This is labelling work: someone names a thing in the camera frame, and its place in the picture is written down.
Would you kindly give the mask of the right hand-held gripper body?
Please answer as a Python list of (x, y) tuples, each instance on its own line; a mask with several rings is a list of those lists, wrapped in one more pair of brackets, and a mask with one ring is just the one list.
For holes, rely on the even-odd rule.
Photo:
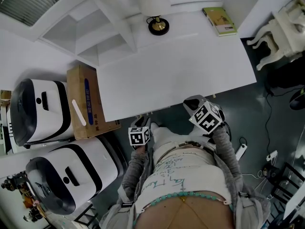
[(225, 121), (225, 116), (222, 109), (207, 100), (194, 112), (189, 121), (204, 135), (209, 135)]

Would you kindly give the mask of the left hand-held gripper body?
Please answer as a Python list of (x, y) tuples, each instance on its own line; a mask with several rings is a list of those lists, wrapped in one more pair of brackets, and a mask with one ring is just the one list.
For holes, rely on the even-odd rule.
[(130, 127), (128, 128), (128, 136), (131, 146), (144, 146), (150, 140), (150, 129), (144, 127)]

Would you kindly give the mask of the white desk with hutch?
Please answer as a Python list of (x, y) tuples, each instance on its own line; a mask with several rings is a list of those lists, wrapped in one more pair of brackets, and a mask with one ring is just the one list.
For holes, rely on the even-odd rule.
[[(241, 42), (289, 0), (170, 0), (155, 36), (138, 0), (0, 0), (0, 89), (97, 70), (107, 121), (255, 83)], [(237, 34), (218, 37), (203, 8), (222, 7)]]

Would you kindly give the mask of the person's left forearm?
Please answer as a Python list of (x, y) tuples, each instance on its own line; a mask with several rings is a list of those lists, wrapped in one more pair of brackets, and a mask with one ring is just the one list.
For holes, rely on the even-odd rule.
[(122, 188), (124, 189), (129, 200), (140, 193), (144, 179), (146, 178), (145, 165), (147, 163), (147, 154), (145, 146), (140, 146), (131, 154), (131, 160), (127, 171), (122, 180)]

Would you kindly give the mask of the person's right forearm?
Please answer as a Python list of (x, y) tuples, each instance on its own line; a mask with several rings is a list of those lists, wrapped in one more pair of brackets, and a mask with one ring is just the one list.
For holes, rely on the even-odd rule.
[(234, 182), (238, 187), (243, 186), (243, 178), (233, 145), (225, 128), (220, 125), (213, 131), (213, 140), (216, 145), (216, 161), (226, 179)]

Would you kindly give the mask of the person's right leg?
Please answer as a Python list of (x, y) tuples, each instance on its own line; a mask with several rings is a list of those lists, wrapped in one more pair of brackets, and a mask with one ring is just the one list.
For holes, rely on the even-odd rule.
[(189, 136), (196, 137), (197, 139), (201, 138), (205, 142), (215, 144), (213, 140), (213, 134), (204, 134), (203, 130), (197, 126), (193, 127), (193, 130), (189, 133)]

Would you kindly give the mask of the person's leg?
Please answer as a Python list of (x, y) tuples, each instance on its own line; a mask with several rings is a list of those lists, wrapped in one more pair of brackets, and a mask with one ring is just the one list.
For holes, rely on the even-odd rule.
[(171, 143), (178, 142), (182, 143), (189, 140), (188, 135), (178, 135), (171, 132), (167, 127), (159, 127), (155, 122), (150, 125), (150, 131), (154, 139), (153, 150), (156, 151), (160, 146)]
[(203, 130), (197, 126), (193, 127), (193, 130), (189, 133), (189, 136), (196, 137), (197, 139), (201, 138), (205, 142), (215, 144), (213, 140), (213, 134), (204, 134)]

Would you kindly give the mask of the person's left leg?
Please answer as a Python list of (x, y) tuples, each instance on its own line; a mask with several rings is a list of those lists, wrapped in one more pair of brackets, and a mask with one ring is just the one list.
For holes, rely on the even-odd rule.
[(171, 143), (178, 142), (182, 143), (189, 140), (188, 135), (178, 135), (171, 132), (167, 127), (159, 127), (155, 122), (150, 125), (150, 131), (154, 139), (153, 150), (156, 151), (160, 146)]

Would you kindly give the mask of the white power strip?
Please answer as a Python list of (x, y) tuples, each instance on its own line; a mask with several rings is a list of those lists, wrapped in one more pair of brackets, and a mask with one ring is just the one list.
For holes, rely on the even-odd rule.
[(244, 155), (244, 153), (247, 150), (247, 145), (246, 144), (241, 144), (237, 152), (235, 153), (236, 159), (239, 161), (241, 157)]

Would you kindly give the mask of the person's torso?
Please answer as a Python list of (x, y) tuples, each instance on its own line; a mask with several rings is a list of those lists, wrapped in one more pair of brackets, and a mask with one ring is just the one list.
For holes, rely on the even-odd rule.
[(146, 151), (146, 178), (129, 200), (122, 185), (101, 229), (261, 229), (270, 202), (252, 187), (226, 179), (216, 145), (195, 139)]

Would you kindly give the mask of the white and black machine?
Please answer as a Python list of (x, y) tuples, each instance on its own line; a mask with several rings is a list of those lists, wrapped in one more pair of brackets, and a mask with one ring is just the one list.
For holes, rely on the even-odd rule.
[(73, 137), (65, 82), (24, 79), (12, 92), (10, 117), (18, 146)]
[(100, 194), (127, 168), (115, 138), (75, 140), (26, 165), (29, 185), (47, 210), (70, 215)]

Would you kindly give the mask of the brown cardboard box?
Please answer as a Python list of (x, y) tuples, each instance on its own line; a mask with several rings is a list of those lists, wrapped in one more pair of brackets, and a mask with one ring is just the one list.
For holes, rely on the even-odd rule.
[(119, 120), (105, 120), (95, 68), (76, 66), (68, 70), (67, 96), (75, 139), (92, 138), (121, 127)]

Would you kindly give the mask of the green book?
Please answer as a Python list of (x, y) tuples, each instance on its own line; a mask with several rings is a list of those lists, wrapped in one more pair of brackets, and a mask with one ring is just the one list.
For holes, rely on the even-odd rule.
[(202, 10), (218, 37), (237, 34), (234, 23), (222, 7), (207, 7)]

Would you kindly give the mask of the black bag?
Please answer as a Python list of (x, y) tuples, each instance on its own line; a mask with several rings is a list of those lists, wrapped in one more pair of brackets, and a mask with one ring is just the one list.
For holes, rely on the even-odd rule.
[(267, 91), (274, 88), (291, 88), (295, 86), (305, 86), (305, 65), (304, 64), (286, 64), (278, 69), (268, 73), (265, 82)]

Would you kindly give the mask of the cream ornate vanity table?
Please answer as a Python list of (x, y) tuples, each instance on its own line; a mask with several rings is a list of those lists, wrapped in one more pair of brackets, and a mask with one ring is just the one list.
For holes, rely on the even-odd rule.
[(291, 0), (272, 15), (274, 18), (259, 29), (254, 39), (246, 42), (253, 49), (265, 42), (270, 49), (270, 54), (257, 64), (258, 71), (284, 56), (293, 61), (305, 51), (305, 0)]

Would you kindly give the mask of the white shade table lamp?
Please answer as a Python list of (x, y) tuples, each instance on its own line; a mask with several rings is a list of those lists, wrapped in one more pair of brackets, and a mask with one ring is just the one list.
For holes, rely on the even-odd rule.
[(171, 8), (170, 0), (138, 0), (140, 12), (147, 16), (148, 29), (155, 36), (162, 36), (169, 31), (169, 22), (161, 16)]

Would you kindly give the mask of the black metal frame rack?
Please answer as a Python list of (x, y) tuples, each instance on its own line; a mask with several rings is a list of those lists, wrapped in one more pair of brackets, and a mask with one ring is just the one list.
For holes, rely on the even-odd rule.
[(291, 164), (285, 162), (280, 171), (272, 178), (271, 196), (286, 205), (305, 182), (305, 176)]

